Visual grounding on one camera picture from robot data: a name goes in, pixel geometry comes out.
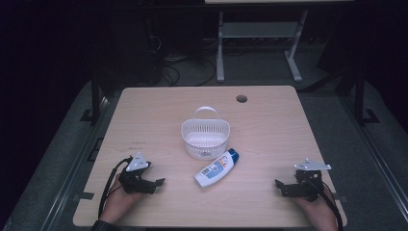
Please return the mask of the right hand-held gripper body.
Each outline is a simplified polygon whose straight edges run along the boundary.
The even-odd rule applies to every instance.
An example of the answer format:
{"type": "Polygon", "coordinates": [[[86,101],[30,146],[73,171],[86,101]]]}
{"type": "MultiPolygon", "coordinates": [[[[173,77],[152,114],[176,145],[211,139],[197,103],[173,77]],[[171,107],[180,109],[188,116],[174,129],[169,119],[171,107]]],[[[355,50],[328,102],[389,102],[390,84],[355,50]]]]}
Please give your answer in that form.
{"type": "Polygon", "coordinates": [[[306,158],[302,163],[295,164],[294,168],[296,183],[286,185],[286,190],[291,190],[293,197],[315,201],[324,191],[321,172],[331,169],[331,166],[306,158]]]}

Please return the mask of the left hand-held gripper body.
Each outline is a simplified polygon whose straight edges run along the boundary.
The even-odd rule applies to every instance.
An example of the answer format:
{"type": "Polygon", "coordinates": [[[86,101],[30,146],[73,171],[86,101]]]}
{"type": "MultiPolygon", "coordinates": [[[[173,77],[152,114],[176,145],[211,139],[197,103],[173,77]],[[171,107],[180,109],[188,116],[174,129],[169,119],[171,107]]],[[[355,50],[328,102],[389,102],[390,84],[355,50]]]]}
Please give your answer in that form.
{"type": "Polygon", "coordinates": [[[119,175],[119,182],[127,193],[146,193],[146,190],[155,187],[154,182],[141,177],[150,165],[140,152],[131,157],[119,175]]]}

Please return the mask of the white blue-capped shampoo bottle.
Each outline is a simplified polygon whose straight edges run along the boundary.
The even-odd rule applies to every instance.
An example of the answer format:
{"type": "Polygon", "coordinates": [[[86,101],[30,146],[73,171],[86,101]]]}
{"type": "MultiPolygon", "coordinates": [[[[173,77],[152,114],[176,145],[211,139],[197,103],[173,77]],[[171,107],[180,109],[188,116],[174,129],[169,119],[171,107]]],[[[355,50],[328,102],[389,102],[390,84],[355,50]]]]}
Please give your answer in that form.
{"type": "Polygon", "coordinates": [[[226,176],[235,166],[240,154],[233,148],[228,149],[213,162],[198,171],[194,180],[201,188],[212,186],[226,176]]]}

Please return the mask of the white plastic basket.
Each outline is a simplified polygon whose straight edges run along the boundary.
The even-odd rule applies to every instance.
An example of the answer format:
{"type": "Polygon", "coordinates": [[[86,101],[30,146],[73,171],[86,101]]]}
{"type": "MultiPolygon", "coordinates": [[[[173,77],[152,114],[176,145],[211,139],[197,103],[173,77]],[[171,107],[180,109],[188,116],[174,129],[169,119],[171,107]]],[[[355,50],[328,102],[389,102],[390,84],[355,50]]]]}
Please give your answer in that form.
{"type": "Polygon", "coordinates": [[[216,109],[202,106],[181,126],[181,136],[188,154],[196,160],[214,160],[226,150],[230,124],[221,119],[216,109]],[[212,112],[215,118],[199,118],[202,112],[212,112]]]}

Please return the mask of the person's left hand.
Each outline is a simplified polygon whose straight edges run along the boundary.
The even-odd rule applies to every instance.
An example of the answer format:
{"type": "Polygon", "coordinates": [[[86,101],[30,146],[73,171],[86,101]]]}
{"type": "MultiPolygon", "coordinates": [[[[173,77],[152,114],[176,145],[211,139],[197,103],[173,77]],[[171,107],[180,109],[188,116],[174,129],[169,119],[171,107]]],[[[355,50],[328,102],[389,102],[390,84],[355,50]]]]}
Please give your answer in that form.
{"type": "Polygon", "coordinates": [[[117,224],[144,197],[144,194],[139,192],[127,193],[118,177],[119,175],[115,177],[115,182],[109,189],[102,214],[98,218],[110,224],[117,224]]]}

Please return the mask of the person's right hand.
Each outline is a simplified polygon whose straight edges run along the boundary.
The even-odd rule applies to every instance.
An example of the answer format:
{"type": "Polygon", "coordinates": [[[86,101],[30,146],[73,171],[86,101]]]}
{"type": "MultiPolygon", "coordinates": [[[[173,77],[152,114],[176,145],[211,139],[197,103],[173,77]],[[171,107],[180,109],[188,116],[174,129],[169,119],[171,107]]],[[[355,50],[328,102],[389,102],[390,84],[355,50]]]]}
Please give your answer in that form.
{"type": "Polygon", "coordinates": [[[322,196],[313,202],[300,197],[293,197],[292,201],[305,213],[317,231],[339,231],[336,216],[322,196]]]}

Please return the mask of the white metal stand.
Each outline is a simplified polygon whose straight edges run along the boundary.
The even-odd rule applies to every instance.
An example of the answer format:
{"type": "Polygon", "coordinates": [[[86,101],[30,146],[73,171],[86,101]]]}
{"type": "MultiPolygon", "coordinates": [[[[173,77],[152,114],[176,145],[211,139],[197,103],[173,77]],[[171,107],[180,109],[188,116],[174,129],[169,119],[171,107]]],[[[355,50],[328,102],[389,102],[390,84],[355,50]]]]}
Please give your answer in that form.
{"type": "Polygon", "coordinates": [[[289,50],[284,52],[285,59],[297,83],[302,81],[301,74],[294,60],[308,12],[303,11],[297,21],[284,22],[225,22],[223,12],[218,14],[217,32],[217,81],[225,81],[223,63],[223,41],[225,39],[292,39],[289,50]]]}

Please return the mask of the black metal post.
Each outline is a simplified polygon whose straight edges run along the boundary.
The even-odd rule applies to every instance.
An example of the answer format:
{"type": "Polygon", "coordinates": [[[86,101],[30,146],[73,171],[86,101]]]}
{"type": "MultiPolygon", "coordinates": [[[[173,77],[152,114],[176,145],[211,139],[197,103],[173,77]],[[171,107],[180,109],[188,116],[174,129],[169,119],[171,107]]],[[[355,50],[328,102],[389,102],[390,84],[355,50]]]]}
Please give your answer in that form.
{"type": "Polygon", "coordinates": [[[90,81],[91,88],[91,108],[84,110],[81,121],[88,121],[91,125],[95,125],[100,117],[100,94],[98,78],[96,73],[92,74],[90,81]]]}
{"type": "Polygon", "coordinates": [[[363,71],[357,69],[355,71],[355,97],[354,97],[354,115],[357,122],[361,126],[367,123],[378,123],[379,119],[371,109],[364,108],[365,97],[365,79],[363,71]]]}

